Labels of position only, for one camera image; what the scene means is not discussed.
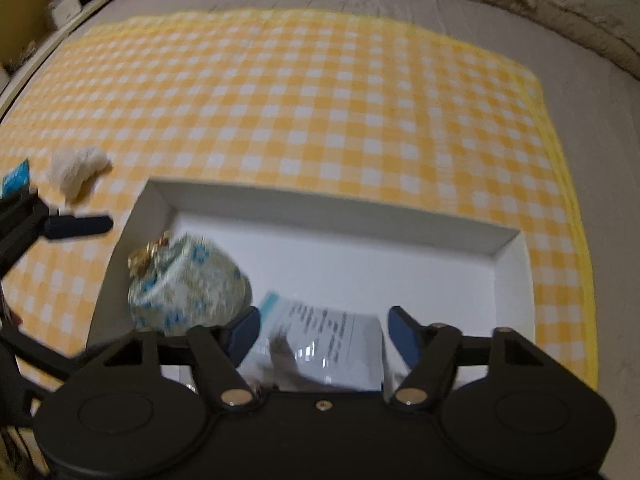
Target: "drawstring bag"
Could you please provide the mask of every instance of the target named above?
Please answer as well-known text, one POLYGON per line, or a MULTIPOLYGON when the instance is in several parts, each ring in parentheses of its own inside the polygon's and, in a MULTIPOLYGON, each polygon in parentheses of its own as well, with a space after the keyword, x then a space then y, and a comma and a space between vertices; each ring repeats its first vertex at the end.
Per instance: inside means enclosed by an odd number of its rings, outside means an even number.
POLYGON ((184 335, 192 326, 224 325, 251 303, 248 279, 213 242, 165 235, 129 257, 129 309, 137 330, 184 335))

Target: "gingham pattern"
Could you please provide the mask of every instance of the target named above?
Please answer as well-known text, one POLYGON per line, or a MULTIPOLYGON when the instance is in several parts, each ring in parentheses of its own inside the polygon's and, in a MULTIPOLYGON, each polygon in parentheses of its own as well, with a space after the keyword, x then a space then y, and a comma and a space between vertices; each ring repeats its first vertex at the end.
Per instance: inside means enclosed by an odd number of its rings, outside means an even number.
POLYGON ((87 208, 104 238, 37 244, 6 280, 26 330, 84 345, 111 251, 149 176, 366 197, 526 233, 537 339, 593 384, 584 234, 542 92, 501 56, 404 23, 311 10, 134 18, 68 44, 2 125, 0 168, 41 193, 61 145, 113 161, 87 208))

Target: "gold ribbon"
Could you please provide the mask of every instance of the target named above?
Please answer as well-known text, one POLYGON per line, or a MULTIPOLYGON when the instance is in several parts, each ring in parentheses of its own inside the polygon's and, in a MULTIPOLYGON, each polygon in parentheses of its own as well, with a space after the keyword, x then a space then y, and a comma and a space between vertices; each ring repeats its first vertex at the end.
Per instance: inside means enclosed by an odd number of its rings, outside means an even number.
POLYGON ((138 249, 133 251, 127 259, 127 265, 129 266, 130 278, 141 278, 145 275, 146 270, 149 268, 151 261, 154 259, 160 247, 169 245, 169 233, 164 233, 155 242, 149 242, 144 249, 138 249))

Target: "blue packet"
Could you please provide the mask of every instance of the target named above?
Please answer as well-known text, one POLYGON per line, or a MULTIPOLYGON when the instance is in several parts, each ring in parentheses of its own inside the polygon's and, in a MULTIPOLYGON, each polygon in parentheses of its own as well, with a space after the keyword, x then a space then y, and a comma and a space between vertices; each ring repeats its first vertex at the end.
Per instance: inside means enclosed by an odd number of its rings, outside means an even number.
POLYGON ((7 196, 28 186, 30 181, 29 161, 25 158, 2 178, 2 196, 7 196))

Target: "white packet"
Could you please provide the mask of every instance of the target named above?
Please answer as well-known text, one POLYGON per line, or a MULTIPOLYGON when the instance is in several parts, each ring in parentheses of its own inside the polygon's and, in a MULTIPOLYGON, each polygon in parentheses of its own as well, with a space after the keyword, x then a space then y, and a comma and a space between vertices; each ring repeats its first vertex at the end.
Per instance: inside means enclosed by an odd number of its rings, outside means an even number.
POLYGON ((249 384, 288 391, 377 390, 383 382, 376 316, 305 305, 268 292, 260 335, 238 368, 249 384))

